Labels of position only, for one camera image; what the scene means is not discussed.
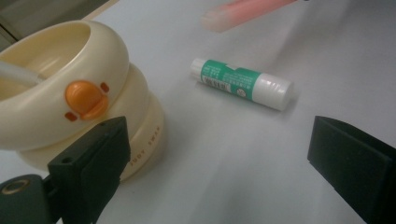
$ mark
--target white glue stick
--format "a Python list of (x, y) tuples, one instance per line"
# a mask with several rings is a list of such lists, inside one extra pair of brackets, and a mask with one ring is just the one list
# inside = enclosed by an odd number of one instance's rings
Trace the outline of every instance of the white glue stick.
[(290, 101), (292, 82), (213, 60), (195, 59), (191, 74), (211, 87), (277, 110)]

